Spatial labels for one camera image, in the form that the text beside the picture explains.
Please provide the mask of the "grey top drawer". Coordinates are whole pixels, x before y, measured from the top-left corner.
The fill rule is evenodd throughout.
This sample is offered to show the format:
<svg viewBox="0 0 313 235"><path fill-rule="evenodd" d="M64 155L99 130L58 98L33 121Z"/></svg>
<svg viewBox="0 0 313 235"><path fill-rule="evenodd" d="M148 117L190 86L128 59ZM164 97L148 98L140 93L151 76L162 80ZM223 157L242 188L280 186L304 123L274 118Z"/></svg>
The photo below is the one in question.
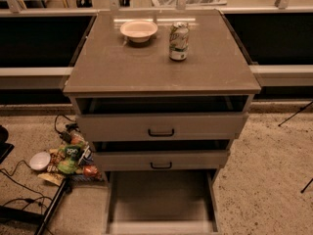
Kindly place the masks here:
<svg viewBox="0 0 313 235"><path fill-rule="evenodd" d="M247 95L79 97L80 131L90 142L234 139L242 131Z"/></svg>

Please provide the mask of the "grey drawer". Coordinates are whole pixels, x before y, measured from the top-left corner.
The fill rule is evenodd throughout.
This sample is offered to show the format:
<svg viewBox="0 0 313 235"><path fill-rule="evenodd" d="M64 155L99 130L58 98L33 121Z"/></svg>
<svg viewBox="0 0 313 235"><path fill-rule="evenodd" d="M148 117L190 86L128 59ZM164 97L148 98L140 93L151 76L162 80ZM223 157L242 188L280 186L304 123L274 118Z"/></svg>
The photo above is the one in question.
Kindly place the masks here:
<svg viewBox="0 0 313 235"><path fill-rule="evenodd" d="M101 171L223 167L229 140L126 141L100 143L93 159Z"/></svg>
<svg viewBox="0 0 313 235"><path fill-rule="evenodd" d="M210 173L114 172L104 235L222 235Z"/></svg>
<svg viewBox="0 0 313 235"><path fill-rule="evenodd" d="M90 142L234 139L242 131L247 95L79 97L80 131Z"/></svg>

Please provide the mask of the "yellow snack wrapper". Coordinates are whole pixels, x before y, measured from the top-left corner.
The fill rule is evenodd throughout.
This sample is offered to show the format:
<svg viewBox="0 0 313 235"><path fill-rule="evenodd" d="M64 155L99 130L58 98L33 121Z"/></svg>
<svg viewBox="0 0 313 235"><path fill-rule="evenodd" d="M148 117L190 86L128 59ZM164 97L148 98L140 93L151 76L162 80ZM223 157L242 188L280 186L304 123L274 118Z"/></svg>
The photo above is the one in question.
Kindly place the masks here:
<svg viewBox="0 0 313 235"><path fill-rule="evenodd" d="M63 183L63 181L65 180L65 178L61 174L49 173L49 172L40 173L38 175L38 177L43 179L43 180L46 180L50 183L53 183L57 186L60 186Z"/></svg>

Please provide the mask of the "grey bottom drawer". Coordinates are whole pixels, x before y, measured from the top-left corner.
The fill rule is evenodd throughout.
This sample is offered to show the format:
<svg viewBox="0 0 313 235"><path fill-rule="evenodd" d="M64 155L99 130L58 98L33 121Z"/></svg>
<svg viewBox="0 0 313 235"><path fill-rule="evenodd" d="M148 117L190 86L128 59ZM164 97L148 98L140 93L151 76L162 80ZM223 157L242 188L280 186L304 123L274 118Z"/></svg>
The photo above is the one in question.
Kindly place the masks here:
<svg viewBox="0 0 313 235"><path fill-rule="evenodd" d="M210 173L114 172L104 235L222 235Z"/></svg>

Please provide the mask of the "green snack bag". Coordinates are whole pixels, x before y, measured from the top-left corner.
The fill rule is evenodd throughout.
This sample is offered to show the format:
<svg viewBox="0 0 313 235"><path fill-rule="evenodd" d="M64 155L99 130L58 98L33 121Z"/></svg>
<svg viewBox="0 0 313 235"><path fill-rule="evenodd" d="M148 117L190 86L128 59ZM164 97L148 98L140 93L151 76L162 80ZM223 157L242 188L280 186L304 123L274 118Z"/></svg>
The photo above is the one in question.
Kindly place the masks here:
<svg viewBox="0 0 313 235"><path fill-rule="evenodd" d="M78 169L78 160L81 156L79 145L67 145L64 147L65 158L58 163L58 170L64 174L74 174Z"/></svg>

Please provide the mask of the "white bowl on floor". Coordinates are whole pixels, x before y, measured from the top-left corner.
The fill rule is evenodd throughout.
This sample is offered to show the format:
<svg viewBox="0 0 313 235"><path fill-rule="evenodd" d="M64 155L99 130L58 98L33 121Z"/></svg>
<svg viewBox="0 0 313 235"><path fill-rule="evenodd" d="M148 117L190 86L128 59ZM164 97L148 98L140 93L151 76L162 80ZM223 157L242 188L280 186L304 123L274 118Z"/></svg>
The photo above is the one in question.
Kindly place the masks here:
<svg viewBox="0 0 313 235"><path fill-rule="evenodd" d="M35 154L29 161L29 165L33 170L44 170L51 161L51 155L47 152Z"/></svg>

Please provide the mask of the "white bowl on cabinet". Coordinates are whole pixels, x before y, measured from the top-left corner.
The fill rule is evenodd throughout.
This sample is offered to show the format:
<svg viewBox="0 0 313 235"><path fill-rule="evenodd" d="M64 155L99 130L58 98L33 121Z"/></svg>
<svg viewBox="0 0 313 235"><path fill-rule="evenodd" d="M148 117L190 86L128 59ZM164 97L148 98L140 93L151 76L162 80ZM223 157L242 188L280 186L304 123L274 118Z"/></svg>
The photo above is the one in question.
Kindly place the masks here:
<svg viewBox="0 0 313 235"><path fill-rule="evenodd" d="M124 23L120 32L132 42L144 43L157 32L157 25L149 21L131 21Z"/></svg>

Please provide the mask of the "red snack packet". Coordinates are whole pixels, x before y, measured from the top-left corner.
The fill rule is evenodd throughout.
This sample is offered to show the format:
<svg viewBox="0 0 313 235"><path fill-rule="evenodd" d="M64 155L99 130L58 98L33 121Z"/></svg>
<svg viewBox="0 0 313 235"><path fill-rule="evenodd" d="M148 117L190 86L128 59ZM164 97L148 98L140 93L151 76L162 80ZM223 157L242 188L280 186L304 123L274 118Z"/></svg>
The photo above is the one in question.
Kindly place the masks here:
<svg viewBox="0 0 313 235"><path fill-rule="evenodd" d="M87 177L97 177L99 171L95 165L90 164L83 168L83 174Z"/></svg>

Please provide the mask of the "green white soda can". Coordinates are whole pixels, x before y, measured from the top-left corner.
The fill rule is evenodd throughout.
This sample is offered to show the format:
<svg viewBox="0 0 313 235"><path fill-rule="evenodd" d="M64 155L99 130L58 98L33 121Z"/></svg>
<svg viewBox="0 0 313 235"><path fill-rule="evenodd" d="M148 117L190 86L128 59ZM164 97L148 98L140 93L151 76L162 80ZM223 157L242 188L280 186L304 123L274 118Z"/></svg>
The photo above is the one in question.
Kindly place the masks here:
<svg viewBox="0 0 313 235"><path fill-rule="evenodd" d="M184 61L188 56L189 24L175 22L169 34L169 58L174 61Z"/></svg>

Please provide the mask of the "grey drawer cabinet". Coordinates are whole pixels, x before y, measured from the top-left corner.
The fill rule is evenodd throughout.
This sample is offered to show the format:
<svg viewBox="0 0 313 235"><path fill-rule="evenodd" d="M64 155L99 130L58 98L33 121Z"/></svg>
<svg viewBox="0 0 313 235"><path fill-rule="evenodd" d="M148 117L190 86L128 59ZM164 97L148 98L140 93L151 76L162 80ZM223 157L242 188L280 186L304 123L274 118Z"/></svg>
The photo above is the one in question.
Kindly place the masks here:
<svg viewBox="0 0 313 235"><path fill-rule="evenodd" d="M218 11L148 12L146 19L155 22L158 30L140 46L129 43L119 30L133 19L131 12L97 16L65 86L72 104L79 97L247 95L248 116L251 100L260 87ZM169 58L170 28L175 22L189 24L188 56L184 61ZM107 142L126 141L88 141L92 155L100 143ZM207 170L213 187L223 167L170 170ZM108 186L107 207L111 175L120 171L100 172Z"/></svg>

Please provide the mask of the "grey middle drawer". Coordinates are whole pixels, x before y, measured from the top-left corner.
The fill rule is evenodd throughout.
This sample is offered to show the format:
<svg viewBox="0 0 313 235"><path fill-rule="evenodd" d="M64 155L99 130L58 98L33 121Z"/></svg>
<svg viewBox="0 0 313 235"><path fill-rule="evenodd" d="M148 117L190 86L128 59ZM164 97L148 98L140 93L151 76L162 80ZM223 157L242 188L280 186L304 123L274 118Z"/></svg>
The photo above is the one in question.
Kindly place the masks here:
<svg viewBox="0 0 313 235"><path fill-rule="evenodd" d="M126 141L100 143L93 159L101 171L223 167L229 140Z"/></svg>

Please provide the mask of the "black stand base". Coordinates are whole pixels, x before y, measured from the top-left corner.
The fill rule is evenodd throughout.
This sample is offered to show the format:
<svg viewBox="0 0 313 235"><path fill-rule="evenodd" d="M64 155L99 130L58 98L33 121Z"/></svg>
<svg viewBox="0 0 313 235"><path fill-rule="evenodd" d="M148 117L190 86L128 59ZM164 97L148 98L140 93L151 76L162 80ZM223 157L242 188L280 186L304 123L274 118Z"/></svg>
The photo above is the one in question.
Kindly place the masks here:
<svg viewBox="0 0 313 235"><path fill-rule="evenodd" d="M0 206L0 221L2 223L16 221L36 227L33 235L43 235L48 230L48 224L61 203L64 195L71 190L68 179L58 187L55 195L50 198L42 195L36 199L22 198L25 206L21 209L9 207L15 200Z"/></svg>

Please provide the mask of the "black tripod leg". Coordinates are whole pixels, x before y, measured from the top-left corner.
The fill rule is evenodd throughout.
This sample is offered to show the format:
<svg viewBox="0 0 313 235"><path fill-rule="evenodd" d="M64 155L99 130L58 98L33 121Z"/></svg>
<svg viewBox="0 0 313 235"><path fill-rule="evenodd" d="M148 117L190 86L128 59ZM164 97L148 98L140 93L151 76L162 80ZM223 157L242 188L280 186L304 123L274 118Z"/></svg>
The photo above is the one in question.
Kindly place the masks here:
<svg viewBox="0 0 313 235"><path fill-rule="evenodd" d="M284 123L286 123L290 119L294 118L296 115L298 115L299 113L303 112L304 110L306 110L308 107L310 107L312 105L313 105L313 101L311 101L310 103L306 104L305 106L300 107L294 114L292 114L291 116L285 118L282 122L280 122L278 124L278 126L281 127Z"/></svg>
<svg viewBox="0 0 313 235"><path fill-rule="evenodd" d="M312 182L313 182L313 178L311 178L311 180L303 187L303 189L300 191L300 193L303 194Z"/></svg>

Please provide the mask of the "black tripod leg upper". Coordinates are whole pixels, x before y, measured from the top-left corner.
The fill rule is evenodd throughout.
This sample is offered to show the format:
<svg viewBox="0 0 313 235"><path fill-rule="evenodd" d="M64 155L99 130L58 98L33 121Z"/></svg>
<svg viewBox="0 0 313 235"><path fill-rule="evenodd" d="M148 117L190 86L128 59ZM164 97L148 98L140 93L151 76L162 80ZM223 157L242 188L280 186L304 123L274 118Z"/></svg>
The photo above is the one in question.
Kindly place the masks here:
<svg viewBox="0 0 313 235"><path fill-rule="evenodd" d="M281 127L284 123L286 123L290 119L294 118L296 115L298 115L299 113L303 112L304 110L306 110L308 107L310 107L312 105L313 105L313 101L311 101L310 103L306 104L305 106L300 107L294 114L292 114L291 116L285 118L282 122L280 122L278 124L278 126Z"/></svg>

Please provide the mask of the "black power adapter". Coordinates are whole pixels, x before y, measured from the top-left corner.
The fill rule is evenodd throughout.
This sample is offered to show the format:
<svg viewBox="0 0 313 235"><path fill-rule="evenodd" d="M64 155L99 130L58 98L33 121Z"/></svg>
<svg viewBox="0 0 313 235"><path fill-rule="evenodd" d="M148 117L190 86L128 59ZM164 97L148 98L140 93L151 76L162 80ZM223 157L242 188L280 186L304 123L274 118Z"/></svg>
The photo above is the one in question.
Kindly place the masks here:
<svg viewBox="0 0 313 235"><path fill-rule="evenodd" d="M63 131L60 135L61 139L63 141L65 141L66 143L70 143L71 142L71 135L69 132Z"/></svg>

